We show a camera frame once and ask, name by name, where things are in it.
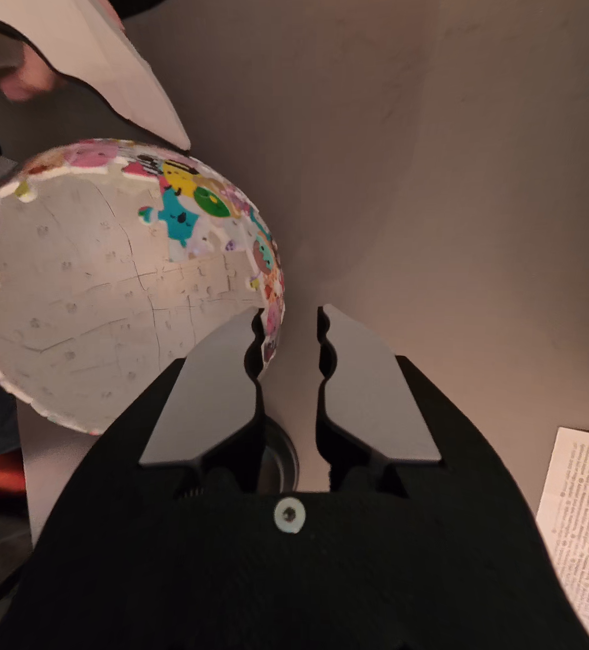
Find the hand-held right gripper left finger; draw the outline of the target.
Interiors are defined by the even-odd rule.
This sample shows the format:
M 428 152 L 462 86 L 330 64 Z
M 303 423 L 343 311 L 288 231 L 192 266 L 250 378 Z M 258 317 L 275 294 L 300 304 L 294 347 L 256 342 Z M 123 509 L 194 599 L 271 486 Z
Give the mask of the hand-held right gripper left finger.
M 140 456 L 142 467 L 186 467 L 200 483 L 225 468 L 241 491 L 256 492 L 266 447 L 258 381 L 262 313 L 247 308 L 189 352 Z

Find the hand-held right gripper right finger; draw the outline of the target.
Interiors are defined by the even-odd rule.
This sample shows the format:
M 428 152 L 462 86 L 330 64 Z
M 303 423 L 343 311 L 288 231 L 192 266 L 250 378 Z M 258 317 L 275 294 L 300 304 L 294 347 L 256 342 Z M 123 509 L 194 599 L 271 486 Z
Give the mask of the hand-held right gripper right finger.
M 329 465 L 330 491 L 356 470 L 375 490 L 402 493 L 399 466 L 434 467 L 442 455 L 388 344 L 331 304 L 317 311 L 322 381 L 316 447 Z

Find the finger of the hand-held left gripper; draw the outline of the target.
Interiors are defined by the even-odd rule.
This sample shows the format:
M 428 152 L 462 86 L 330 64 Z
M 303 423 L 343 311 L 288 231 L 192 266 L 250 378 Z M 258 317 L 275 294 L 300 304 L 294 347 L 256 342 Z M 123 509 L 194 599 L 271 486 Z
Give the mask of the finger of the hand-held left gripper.
M 0 1 L 0 69 L 16 69 L 33 47 L 64 79 L 98 93 L 121 118 L 189 150 L 190 139 L 111 1 Z

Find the colourful cartoon puzzle ball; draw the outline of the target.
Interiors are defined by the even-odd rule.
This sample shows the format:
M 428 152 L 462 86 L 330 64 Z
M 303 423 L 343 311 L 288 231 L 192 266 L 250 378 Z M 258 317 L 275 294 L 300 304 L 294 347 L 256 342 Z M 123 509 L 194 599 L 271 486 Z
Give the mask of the colourful cartoon puzzle ball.
M 202 161 L 81 140 L 0 174 L 0 386 L 99 435 L 174 360 L 249 306 L 266 363 L 285 315 L 277 244 Z

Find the black round ball stand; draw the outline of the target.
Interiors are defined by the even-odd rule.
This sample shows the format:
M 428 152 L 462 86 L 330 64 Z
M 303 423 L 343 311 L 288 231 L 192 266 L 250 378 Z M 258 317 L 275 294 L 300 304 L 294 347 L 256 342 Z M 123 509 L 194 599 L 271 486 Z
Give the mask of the black round ball stand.
M 265 418 L 265 441 L 257 492 L 261 495 L 295 492 L 300 472 L 296 448 L 285 429 L 268 416 Z

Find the person's left hand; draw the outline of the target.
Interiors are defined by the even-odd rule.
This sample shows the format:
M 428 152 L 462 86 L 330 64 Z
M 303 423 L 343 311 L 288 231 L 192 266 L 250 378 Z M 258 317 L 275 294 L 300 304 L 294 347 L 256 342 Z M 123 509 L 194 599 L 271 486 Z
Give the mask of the person's left hand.
M 0 91 L 14 103 L 30 101 L 65 84 L 65 79 L 28 44 L 22 45 L 21 64 L 0 77 Z

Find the white instruction leaflet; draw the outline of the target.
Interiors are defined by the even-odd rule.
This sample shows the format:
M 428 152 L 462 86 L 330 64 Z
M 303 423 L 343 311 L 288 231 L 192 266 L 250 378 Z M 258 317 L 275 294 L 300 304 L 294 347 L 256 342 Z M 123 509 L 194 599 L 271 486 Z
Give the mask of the white instruction leaflet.
M 536 521 L 562 588 L 589 634 L 589 431 L 559 427 Z

